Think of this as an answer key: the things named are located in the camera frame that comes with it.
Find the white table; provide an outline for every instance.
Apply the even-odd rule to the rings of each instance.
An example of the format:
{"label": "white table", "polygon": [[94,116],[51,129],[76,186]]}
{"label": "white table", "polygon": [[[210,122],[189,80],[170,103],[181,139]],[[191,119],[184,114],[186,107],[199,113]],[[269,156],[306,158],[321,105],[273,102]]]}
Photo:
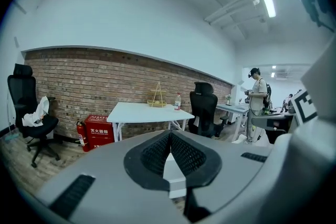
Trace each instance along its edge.
{"label": "white table", "polygon": [[234,136],[232,138],[232,142],[236,141],[236,139],[238,137],[238,132],[239,132],[240,125],[242,124],[241,120],[243,118],[243,115],[248,111],[248,107],[246,107],[245,105],[217,104],[216,108],[220,109],[220,110],[227,111],[227,112],[236,113],[236,114],[240,114],[241,115],[239,117],[239,119],[238,119],[238,122],[236,123],[237,124],[236,131],[235,131],[235,134],[234,134]]}
{"label": "white table", "polygon": [[[191,115],[183,110],[174,110],[174,106],[167,104],[163,108],[153,108],[146,103],[124,103],[119,102],[107,118],[107,122],[112,122],[114,141],[122,140],[121,128],[125,123],[143,122],[166,122],[168,129],[173,124],[179,130],[185,128],[186,120],[193,119]],[[182,127],[177,121],[183,120]]]}

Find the red fire extinguisher box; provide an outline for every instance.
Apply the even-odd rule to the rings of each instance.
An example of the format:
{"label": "red fire extinguisher box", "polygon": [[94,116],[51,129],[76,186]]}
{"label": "red fire extinguisher box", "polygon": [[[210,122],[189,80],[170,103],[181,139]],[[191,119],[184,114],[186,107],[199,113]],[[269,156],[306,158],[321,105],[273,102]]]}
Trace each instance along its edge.
{"label": "red fire extinguisher box", "polygon": [[85,120],[90,149],[114,142],[112,123],[107,116],[89,115]]}

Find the bottle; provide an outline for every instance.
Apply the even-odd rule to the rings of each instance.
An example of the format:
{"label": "bottle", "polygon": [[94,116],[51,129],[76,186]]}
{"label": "bottle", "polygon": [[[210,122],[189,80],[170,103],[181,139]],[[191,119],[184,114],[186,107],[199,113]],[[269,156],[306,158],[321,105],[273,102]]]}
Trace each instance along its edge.
{"label": "bottle", "polygon": [[180,108],[181,108],[181,95],[178,92],[177,97],[175,98],[174,109],[175,110],[180,110]]}

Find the small plant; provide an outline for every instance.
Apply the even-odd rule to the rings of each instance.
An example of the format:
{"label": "small plant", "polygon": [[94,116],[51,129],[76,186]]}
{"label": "small plant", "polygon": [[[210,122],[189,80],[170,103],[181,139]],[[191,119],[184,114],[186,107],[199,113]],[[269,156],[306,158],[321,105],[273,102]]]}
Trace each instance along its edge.
{"label": "small plant", "polygon": [[225,96],[225,100],[228,100],[228,101],[230,101],[230,100],[231,100],[231,98],[232,98],[232,97],[231,97],[231,94],[230,94],[230,93],[229,93],[228,95],[226,95],[226,96]]}

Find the man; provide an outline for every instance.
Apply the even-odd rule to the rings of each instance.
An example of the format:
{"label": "man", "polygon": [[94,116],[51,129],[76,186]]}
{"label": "man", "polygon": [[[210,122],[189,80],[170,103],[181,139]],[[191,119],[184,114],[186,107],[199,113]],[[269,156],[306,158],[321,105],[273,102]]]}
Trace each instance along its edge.
{"label": "man", "polygon": [[252,88],[252,92],[245,92],[245,95],[250,97],[249,111],[246,123],[246,136],[247,142],[252,143],[251,137],[252,118],[260,116],[264,107],[263,100],[267,96],[266,81],[261,77],[259,68],[252,68],[248,77],[253,77],[256,82]]}
{"label": "man", "polygon": [[286,99],[285,99],[285,112],[288,111],[288,104],[290,99],[293,97],[293,94],[290,94]]}

